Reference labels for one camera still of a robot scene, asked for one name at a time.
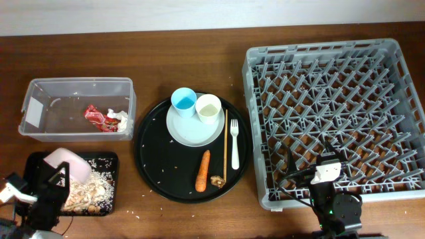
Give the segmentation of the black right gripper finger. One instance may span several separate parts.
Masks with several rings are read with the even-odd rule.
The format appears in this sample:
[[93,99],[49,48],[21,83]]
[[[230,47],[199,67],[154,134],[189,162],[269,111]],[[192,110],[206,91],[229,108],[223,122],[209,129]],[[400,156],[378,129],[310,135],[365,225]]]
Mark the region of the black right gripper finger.
[[328,153],[333,153],[337,158],[342,158],[342,154],[340,154],[340,152],[338,152],[327,140],[324,141],[324,146]]
[[293,173],[296,171],[296,164],[290,148],[288,148],[288,172]]

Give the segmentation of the pink bowl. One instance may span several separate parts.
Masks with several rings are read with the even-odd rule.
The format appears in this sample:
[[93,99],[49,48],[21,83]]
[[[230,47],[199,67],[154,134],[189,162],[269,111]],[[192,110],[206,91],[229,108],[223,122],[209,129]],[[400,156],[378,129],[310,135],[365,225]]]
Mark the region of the pink bowl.
[[90,164],[79,155],[65,148],[58,148],[44,158],[44,161],[53,168],[57,168],[61,163],[69,164],[70,178],[85,183],[92,172]]

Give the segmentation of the rice and peanut shells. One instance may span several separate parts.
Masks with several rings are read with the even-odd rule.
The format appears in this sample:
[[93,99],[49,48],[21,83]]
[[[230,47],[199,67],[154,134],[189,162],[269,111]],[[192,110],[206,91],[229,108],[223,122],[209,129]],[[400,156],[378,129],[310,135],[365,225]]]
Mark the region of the rice and peanut shells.
[[114,209],[118,160],[91,158],[89,179],[79,183],[70,179],[70,193],[62,213],[69,216],[105,216]]

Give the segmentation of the brown mushroom piece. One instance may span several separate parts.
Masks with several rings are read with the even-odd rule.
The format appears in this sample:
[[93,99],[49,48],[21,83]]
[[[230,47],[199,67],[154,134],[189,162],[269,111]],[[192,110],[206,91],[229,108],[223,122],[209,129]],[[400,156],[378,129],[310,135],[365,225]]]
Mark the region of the brown mushroom piece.
[[218,188],[223,188],[223,186],[225,185],[226,180],[223,179],[222,177],[215,175],[211,177],[211,184],[218,187]]

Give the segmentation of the red snack wrapper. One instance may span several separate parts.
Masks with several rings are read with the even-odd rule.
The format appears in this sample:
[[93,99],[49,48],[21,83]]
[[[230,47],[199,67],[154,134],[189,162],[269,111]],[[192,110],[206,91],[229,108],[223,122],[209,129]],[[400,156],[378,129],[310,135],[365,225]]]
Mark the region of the red snack wrapper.
[[84,117],[102,132],[110,133],[118,131],[119,121],[104,115],[92,104],[86,108]]

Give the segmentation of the orange carrot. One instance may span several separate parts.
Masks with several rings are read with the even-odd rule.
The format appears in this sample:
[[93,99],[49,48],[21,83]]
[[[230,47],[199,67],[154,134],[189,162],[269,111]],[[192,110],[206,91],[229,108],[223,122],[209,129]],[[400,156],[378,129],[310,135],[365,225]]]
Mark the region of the orange carrot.
[[199,172],[195,181],[195,190],[197,192],[204,192],[207,188],[207,175],[209,169],[209,162],[211,158],[211,153],[209,150],[206,150],[203,153],[201,164],[199,167]]

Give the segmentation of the white tissue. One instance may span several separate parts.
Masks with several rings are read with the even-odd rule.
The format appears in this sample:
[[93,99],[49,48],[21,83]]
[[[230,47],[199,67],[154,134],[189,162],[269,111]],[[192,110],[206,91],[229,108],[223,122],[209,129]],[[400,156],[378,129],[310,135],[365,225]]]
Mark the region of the white tissue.
[[107,116],[111,119],[119,121],[117,132],[123,132],[126,130],[128,124],[128,114],[126,112],[120,111],[116,113],[112,109],[109,109]]

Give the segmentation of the light blue cup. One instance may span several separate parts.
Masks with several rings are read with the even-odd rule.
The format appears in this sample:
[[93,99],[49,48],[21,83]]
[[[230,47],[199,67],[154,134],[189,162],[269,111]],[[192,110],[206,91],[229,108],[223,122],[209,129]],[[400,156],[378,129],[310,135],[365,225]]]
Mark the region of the light blue cup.
[[195,114],[196,93],[190,88],[178,88],[171,95],[172,106],[182,118],[190,118]]

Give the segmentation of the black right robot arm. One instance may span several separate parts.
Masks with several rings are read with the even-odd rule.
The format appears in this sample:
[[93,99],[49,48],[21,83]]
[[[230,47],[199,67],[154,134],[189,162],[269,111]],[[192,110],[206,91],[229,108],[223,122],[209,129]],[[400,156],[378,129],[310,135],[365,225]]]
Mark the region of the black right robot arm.
[[318,155],[316,163],[299,170],[290,149],[288,168],[284,179],[293,180],[297,188],[309,189],[309,202],[320,226],[314,238],[358,238],[362,227],[363,200],[350,191],[336,191],[334,182],[341,179],[348,160],[330,142],[324,143],[325,152]]

